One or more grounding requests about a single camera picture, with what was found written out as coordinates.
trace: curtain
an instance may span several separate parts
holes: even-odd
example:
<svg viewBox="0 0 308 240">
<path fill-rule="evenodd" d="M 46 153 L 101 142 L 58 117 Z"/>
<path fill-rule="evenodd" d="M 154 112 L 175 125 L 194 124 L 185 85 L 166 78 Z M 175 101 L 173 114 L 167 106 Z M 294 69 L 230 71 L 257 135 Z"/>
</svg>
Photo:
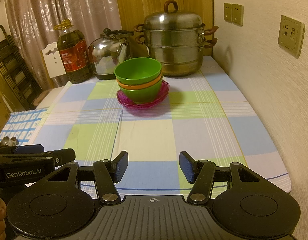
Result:
<svg viewBox="0 0 308 240">
<path fill-rule="evenodd" d="M 121 29 L 116 0 L 5 0 L 11 34 L 34 77 L 43 90 L 51 88 L 41 59 L 41 50 L 58 40 L 53 27 L 70 19 L 89 45 L 105 28 Z M 68 79 L 52 79 L 55 86 Z"/>
</svg>

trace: blue and green plaid tablecloth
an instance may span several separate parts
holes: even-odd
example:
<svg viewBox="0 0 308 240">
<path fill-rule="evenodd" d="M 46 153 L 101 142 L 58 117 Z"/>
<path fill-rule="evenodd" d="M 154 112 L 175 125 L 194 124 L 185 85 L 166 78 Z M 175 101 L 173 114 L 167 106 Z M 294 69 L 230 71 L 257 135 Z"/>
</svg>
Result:
<svg viewBox="0 0 308 240">
<path fill-rule="evenodd" d="M 9 138 L 16 137 L 19 145 L 27 144 L 46 110 L 47 108 L 41 108 L 11 113 L 0 133 L 0 143 L 5 136 L 8 136 Z"/>
<path fill-rule="evenodd" d="M 291 190 L 262 122 L 212 57 L 205 56 L 193 75 L 164 79 L 170 84 L 168 97 L 148 110 L 118 104 L 115 80 L 68 83 L 28 144 L 42 144 L 45 150 L 73 148 L 80 165 L 128 151 L 128 168 L 116 185 L 121 195 L 187 195 L 192 185 L 178 165 L 181 151 L 218 166 L 243 163 L 286 192 Z M 96 197 L 92 182 L 82 185 Z M 213 197 L 224 190 L 226 183 L 216 182 Z"/>
</svg>

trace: stainless steel kettle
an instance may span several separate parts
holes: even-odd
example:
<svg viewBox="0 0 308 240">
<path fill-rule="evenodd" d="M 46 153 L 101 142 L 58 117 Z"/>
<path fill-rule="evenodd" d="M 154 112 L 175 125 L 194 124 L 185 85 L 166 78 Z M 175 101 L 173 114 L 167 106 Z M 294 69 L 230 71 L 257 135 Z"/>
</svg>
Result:
<svg viewBox="0 0 308 240">
<path fill-rule="evenodd" d="M 114 70 L 119 63 L 129 59 L 130 49 L 126 39 L 133 36 L 130 31 L 111 31 L 106 28 L 101 37 L 88 47 L 88 56 L 95 76 L 100 80 L 114 79 Z"/>
</svg>

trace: brown handle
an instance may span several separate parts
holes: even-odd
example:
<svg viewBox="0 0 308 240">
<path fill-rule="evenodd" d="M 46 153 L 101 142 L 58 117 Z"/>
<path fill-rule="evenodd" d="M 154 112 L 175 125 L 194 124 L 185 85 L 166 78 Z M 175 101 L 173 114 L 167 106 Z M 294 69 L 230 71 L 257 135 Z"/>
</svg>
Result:
<svg viewBox="0 0 308 240">
<path fill-rule="evenodd" d="M 141 34 L 135 38 L 136 43 L 143 45 L 144 41 L 140 41 L 140 38 L 144 37 L 144 34 Z"/>
<path fill-rule="evenodd" d="M 216 32 L 218 29 L 218 26 L 213 26 L 212 28 L 204 31 L 204 36 L 212 35 L 214 32 Z"/>
<path fill-rule="evenodd" d="M 140 27 L 140 26 L 144 26 L 144 23 L 140 23 L 140 24 L 138 24 L 138 25 L 135 25 L 135 26 L 134 26 L 134 31 L 137 32 L 137 33 L 142 32 L 141 30 L 138 29 L 138 27 Z"/>
<path fill-rule="evenodd" d="M 177 12 L 178 10 L 178 6 L 177 6 L 177 2 L 174 0 L 168 0 L 164 3 L 164 12 L 168 13 L 168 5 L 172 3 L 174 5 L 174 11 L 173 12 Z"/>
<path fill-rule="evenodd" d="M 207 41 L 209 44 L 205 45 L 204 48 L 209 49 L 211 47 L 213 47 L 216 43 L 217 43 L 217 38 L 213 38 L 209 41 Z"/>
</svg>

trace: bottle label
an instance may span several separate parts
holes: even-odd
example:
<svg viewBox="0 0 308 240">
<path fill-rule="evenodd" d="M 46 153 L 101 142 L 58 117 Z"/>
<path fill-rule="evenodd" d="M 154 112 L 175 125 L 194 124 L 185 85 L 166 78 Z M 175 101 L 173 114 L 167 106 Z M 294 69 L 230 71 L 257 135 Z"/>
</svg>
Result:
<svg viewBox="0 0 308 240">
<path fill-rule="evenodd" d="M 66 72 L 72 72 L 89 64 L 87 45 L 85 40 L 75 46 L 59 51 Z"/>
</svg>

